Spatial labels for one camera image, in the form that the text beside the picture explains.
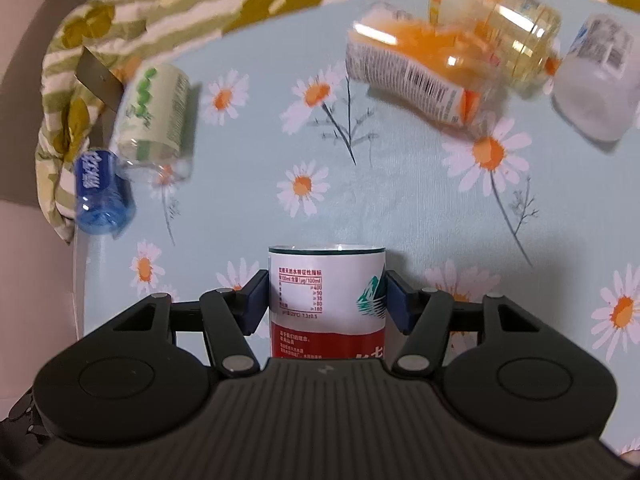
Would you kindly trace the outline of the green label bottle cup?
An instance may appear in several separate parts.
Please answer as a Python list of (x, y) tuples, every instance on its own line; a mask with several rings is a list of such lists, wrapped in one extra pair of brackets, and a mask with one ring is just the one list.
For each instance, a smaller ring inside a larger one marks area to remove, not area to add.
[(125, 174), (156, 185), (184, 178), (190, 80), (170, 64), (141, 66), (119, 105), (112, 148)]

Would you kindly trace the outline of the red label bottle cup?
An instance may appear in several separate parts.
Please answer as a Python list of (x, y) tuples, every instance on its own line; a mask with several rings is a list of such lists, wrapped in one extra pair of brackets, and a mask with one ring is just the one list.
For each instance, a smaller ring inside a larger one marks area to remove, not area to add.
[(376, 246), (270, 247), (271, 355), (381, 359), (385, 261), (385, 249)]

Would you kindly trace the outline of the yellow orange bottle cup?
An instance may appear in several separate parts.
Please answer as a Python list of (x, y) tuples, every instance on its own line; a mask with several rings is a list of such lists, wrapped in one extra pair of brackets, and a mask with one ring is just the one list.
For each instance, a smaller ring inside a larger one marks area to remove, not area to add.
[(430, 0), (428, 19), (465, 28), (490, 44), (515, 87), (536, 86), (560, 66), (554, 42), (561, 17), (539, 0)]

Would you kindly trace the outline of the grey sofa headboard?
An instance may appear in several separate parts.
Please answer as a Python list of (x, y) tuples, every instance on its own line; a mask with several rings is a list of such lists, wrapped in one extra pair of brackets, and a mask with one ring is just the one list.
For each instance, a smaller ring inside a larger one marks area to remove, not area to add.
[(87, 0), (44, 0), (1, 81), (1, 198), (38, 206), (35, 148), (43, 118), (41, 71), (47, 48), (67, 14)]

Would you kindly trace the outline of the orange white label bottle cup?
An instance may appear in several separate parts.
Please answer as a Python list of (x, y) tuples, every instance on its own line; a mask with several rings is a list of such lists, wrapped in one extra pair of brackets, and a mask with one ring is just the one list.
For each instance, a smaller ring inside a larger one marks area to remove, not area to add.
[(458, 128), (494, 99), (501, 79), (494, 49), (472, 32), (434, 26), (388, 4), (352, 23), (345, 63), (350, 79)]

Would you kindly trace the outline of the light blue daisy tablecloth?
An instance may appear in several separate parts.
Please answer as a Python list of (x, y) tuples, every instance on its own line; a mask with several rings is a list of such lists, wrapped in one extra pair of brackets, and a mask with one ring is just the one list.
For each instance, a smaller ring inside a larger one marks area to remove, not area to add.
[(382, 246), (414, 286), (510, 297), (614, 374), (605, 441), (639, 445), (639, 133), (584, 138), (550, 96), (508, 93), (470, 139), (343, 75), (371, 0), (322, 6), (172, 58), (194, 88), (186, 180), (135, 180), (93, 237), (84, 327), (151, 292), (238, 287), (272, 245)]

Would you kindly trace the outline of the white blue label bottle cup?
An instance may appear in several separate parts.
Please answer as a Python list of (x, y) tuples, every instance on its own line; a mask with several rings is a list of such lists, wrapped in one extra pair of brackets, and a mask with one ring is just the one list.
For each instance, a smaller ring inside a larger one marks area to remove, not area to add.
[(610, 14), (591, 15), (553, 77), (552, 99), (588, 139), (619, 141), (639, 106), (638, 30)]

